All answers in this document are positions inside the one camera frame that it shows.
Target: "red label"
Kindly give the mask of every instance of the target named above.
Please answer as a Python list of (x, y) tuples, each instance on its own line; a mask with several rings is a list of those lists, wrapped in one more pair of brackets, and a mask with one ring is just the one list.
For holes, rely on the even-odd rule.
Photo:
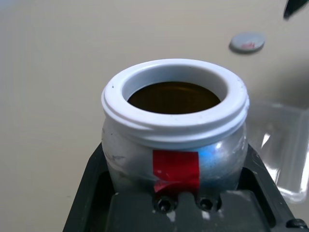
[(158, 180), (155, 192), (163, 189), (194, 191), (199, 188), (198, 152), (153, 151), (153, 172)]

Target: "jar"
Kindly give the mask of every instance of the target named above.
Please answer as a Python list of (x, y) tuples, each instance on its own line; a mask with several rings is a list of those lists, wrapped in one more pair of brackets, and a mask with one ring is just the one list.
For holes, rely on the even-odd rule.
[[(221, 102), (179, 115), (152, 113), (127, 102), (143, 87), (176, 81), (204, 87)], [(248, 147), (249, 98), (231, 71), (199, 60), (149, 61), (114, 76), (101, 100), (106, 115), (102, 147), (116, 191), (237, 187)]]

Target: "brown liquid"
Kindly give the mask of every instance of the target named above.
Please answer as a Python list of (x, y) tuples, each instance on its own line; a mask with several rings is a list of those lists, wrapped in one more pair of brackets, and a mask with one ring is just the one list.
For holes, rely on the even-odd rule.
[(220, 103), (206, 88), (185, 82), (162, 82), (136, 91), (131, 105), (160, 114), (188, 114), (207, 110)]

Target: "jar opening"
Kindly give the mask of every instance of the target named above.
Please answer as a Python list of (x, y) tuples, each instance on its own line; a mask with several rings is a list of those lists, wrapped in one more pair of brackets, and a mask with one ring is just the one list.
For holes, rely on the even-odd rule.
[(189, 114), (210, 109), (227, 97), (221, 72), (199, 64), (160, 64), (131, 72), (122, 84), (129, 104), (161, 114)]
[(189, 114), (220, 103), (210, 90), (186, 82), (161, 82), (139, 89), (128, 99), (131, 105), (159, 114)]

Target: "black object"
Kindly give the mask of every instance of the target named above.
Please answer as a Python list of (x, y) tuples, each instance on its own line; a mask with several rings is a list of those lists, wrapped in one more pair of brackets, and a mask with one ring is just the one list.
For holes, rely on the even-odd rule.
[(306, 5), (308, 0), (288, 0), (283, 17), (288, 19), (292, 14)]
[(249, 147), (237, 191), (177, 199), (114, 193), (101, 145), (87, 164), (63, 232), (305, 232)]

